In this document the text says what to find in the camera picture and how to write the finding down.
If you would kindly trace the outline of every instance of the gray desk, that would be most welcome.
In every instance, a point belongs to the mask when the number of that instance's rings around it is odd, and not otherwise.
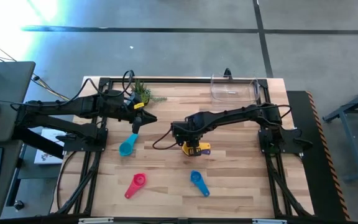
[[[30,83],[34,62],[0,62],[0,100],[23,102]],[[0,215],[20,154],[22,141],[9,140],[16,112],[9,104],[0,104],[0,147],[4,148],[0,171]]]

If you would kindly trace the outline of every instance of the black metal frame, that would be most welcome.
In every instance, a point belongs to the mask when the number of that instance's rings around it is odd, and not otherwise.
[[[210,78],[141,78],[145,83],[210,83]],[[214,80],[215,83],[243,83],[243,84],[250,84],[253,79],[245,79],[245,80],[232,80],[228,77],[227,80]],[[99,89],[103,90],[103,87],[108,83],[108,88],[111,89],[114,82],[122,82],[122,78],[101,78],[99,81]],[[254,88],[262,88],[265,101],[270,102],[270,95],[269,95],[269,87],[267,85],[267,79],[261,78],[258,79],[258,83],[260,86],[255,86]],[[257,100],[258,104],[261,104],[261,97]],[[80,179],[84,179],[86,175],[86,171],[88,170],[88,164],[90,161],[91,153],[92,152],[85,152],[85,158],[83,167],[81,170]],[[98,165],[100,160],[101,152],[95,152],[95,159],[97,159]],[[267,164],[271,163],[272,157],[269,153],[265,153],[265,158]],[[275,179],[274,175],[278,175],[280,177],[280,184],[279,185],[286,185],[285,182],[285,174],[283,170],[282,158],[280,153],[275,156],[277,162],[278,172],[273,173],[271,169],[269,169],[269,165],[267,166],[268,172],[268,179],[270,185],[270,193],[272,195],[272,205],[274,210],[275,217],[272,219],[277,220],[286,220],[287,223],[356,223],[356,222],[337,222],[331,220],[319,220],[316,217],[309,217],[309,216],[302,216],[302,217],[294,217],[291,213],[291,197],[287,198],[286,194],[284,195],[285,201],[285,215],[282,214],[279,204],[278,204],[278,197],[277,197],[277,190],[275,187]],[[90,187],[89,187],[89,194],[88,199],[86,202],[86,207],[83,213],[80,213],[80,205],[82,199],[82,192],[81,195],[78,197],[77,201],[75,202],[74,212],[72,214],[51,214],[48,216],[43,217],[32,217],[32,218],[18,218],[18,219],[10,219],[10,220],[0,220],[1,222],[9,222],[9,223],[78,223],[79,218],[91,218],[91,209],[93,204],[93,196],[95,191],[97,173],[95,172],[94,176],[91,179]],[[115,222],[154,222],[154,223],[252,223],[255,219],[251,218],[158,218],[158,217],[114,217],[112,218]]]

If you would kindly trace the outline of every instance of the yellow and black striped tape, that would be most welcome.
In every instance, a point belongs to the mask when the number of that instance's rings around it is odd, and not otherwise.
[[[331,174],[333,175],[335,188],[336,188],[336,191],[338,193],[339,200],[340,200],[340,202],[342,204],[342,210],[343,210],[343,212],[345,214],[346,220],[350,221],[351,218],[349,216],[349,212],[347,211],[347,207],[346,207],[346,204],[345,204],[345,199],[344,199],[343,194],[342,194],[342,189],[341,189],[341,186],[339,185],[338,177],[336,175],[336,171],[335,171],[335,168],[334,168],[333,159],[331,158],[331,155],[329,153],[328,146],[327,146],[327,140],[326,140],[326,138],[324,136],[324,133],[323,133],[323,127],[321,126],[320,118],[318,116],[316,107],[314,105],[313,96],[311,95],[310,92],[307,91],[307,93],[309,95],[310,105],[311,105],[311,109],[313,110],[314,119],[316,120],[317,128],[318,128],[318,131],[320,133],[321,142],[323,143],[323,146],[324,146],[324,151],[326,153],[326,158],[327,158],[327,161],[328,161],[328,165],[331,168]]]

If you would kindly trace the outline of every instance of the wooden table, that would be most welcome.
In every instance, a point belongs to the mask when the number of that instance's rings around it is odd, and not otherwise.
[[[100,77],[90,77],[97,84]],[[270,99],[275,104],[288,104],[283,79],[268,80]],[[211,155],[187,157],[179,146],[159,151],[152,144],[166,133],[172,121],[198,111],[214,111],[210,84],[207,83],[149,83],[155,96],[166,96],[166,102],[150,103],[145,109],[156,115],[158,121],[141,127],[129,157],[120,157],[119,145],[131,134],[128,122],[108,119],[109,137],[102,154],[96,183],[92,216],[110,217],[205,217],[205,218],[272,218],[273,207],[265,157],[260,153],[257,131],[259,125],[243,122],[221,126],[207,133],[201,142],[211,144]],[[121,90],[120,83],[114,88]],[[82,96],[95,93],[88,84]],[[227,110],[242,105],[227,104]],[[284,114],[288,108],[280,108]],[[76,123],[88,119],[75,117]],[[283,119],[283,127],[293,128],[292,116]],[[161,146],[172,144],[167,136]],[[60,186],[63,204],[78,185],[84,153],[77,153],[62,176]],[[310,213],[313,213],[306,176],[299,157],[283,154],[283,165],[288,188]],[[203,197],[190,182],[190,172],[201,172],[211,195]],[[146,186],[131,199],[127,190],[134,174],[147,175]],[[85,190],[81,211],[86,204]],[[280,208],[284,210],[281,191],[278,191]],[[54,201],[51,212],[56,210]]]

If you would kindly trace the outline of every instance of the gray floor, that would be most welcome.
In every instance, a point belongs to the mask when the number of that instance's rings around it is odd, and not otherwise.
[[[259,0],[259,4],[265,29],[358,30],[358,0]],[[266,77],[258,34],[19,29],[23,25],[255,29],[252,0],[0,1],[0,18],[0,47],[18,60],[35,61],[36,74],[66,96],[77,92],[84,75],[122,75],[127,69],[137,75],[210,76],[229,67],[237,77]],[[320,116],[358,94],[358,35],[269,34],[266,39],[274,77],[284,78],[287,90],[312,92]],[[31,84],[26,99],[55,97]],[[324,124],[324,132],[338,175],[355,172],[341,123]],[[53,187],[51,180],[28,180],[18,195],[28,208],[17,213],[5,209],[2,217],[46,214]],[[358,181],[343,182],[341,187],[351,218],[358,221]]]

